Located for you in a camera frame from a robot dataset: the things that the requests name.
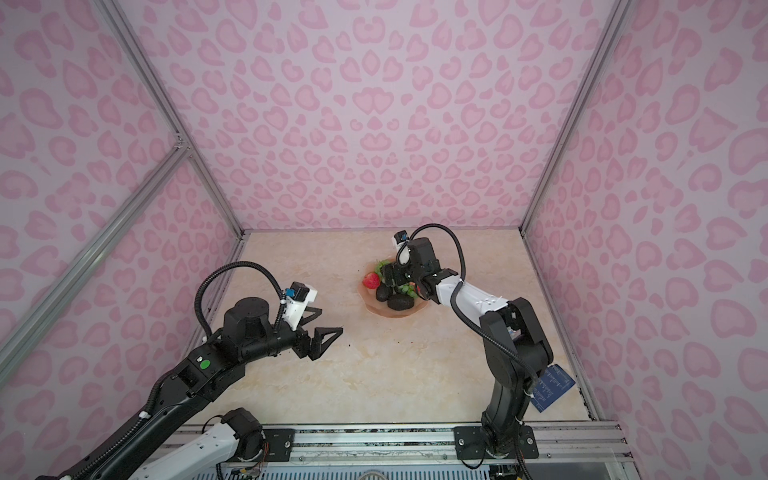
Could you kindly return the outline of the green grape bunch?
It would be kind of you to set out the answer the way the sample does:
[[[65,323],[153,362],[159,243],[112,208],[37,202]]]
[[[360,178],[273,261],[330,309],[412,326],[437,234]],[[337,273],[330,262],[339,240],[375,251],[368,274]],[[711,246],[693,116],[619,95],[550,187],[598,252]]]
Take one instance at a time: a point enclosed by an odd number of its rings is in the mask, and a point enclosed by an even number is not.
[[[411,298],[419,298],[416,284],[404,265],[396,260],[380,261],[374,270],[379,276],[380,282],[387,286],[393,293],[407,295]]]

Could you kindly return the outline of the dark avocado front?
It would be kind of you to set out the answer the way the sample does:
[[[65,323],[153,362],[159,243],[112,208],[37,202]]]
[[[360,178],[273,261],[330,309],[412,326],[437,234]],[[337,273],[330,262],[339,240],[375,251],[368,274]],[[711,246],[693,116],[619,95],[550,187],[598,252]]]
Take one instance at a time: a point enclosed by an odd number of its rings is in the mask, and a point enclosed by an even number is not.
[[[387,301],[387,307],[396,312],[402,312],[412,309],[415,306],[413,297],[407,294],[396,293]]]

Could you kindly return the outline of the dark avocado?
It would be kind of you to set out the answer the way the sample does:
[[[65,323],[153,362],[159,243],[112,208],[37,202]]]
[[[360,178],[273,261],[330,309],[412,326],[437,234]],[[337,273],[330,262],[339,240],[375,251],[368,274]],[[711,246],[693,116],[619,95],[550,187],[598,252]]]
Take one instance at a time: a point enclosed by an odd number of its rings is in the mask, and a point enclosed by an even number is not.
[[[385,284],[380,284],[375,290],[375,298],[378,302],[387,302],[392,294],[392,288]]]
[[[387,301],[387,307],[396,312],[402,312],[412,309],[415,306],[413,297],[407,294],[396,293]]]

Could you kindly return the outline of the red strawberry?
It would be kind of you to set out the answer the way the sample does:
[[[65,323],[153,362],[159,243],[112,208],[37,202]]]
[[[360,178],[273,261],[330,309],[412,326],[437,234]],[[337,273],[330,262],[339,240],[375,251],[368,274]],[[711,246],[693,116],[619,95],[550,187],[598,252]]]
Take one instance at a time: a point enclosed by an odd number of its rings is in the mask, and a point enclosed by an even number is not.
[[[376,272],[369,272],[363,277],[362,285],[367,289],[376,290],[381,285],[381,279]]]

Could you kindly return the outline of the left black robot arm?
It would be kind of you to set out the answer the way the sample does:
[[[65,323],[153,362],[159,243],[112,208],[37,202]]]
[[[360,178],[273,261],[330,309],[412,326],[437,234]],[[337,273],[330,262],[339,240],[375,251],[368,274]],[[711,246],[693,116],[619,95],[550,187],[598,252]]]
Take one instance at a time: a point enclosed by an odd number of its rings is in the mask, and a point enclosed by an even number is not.
[[[203,345],[163,374],[148,399],[101,445],[57,479],[128,479],[181,426],[215,402],[245,376],[246,365],[292,350],[319,359],[343,334],[341,327],[318,327],[310,336],[302,325],[269,321],[269,304],[247,297],[226,311],[223,326]]]

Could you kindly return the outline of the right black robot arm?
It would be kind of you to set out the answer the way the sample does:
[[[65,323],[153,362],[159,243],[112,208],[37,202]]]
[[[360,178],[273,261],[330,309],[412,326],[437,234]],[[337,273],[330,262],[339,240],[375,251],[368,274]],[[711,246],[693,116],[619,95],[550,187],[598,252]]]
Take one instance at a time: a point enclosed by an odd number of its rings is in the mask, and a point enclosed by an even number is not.
[[[533,429],[524,422],[540,377],[554,354],[532,304],[520,297],[507,300],[466,280],[466,262],[459,241],[457,271],[441,266],[431,241],[404,231],[394,235],[394,260],[381,267],[382,282],[392,289],[415,288],[419,298],[451,309],[483,340],[487,366],[494,377],[480,426],[459,429],[457,457],[518,461],[539,457]]]

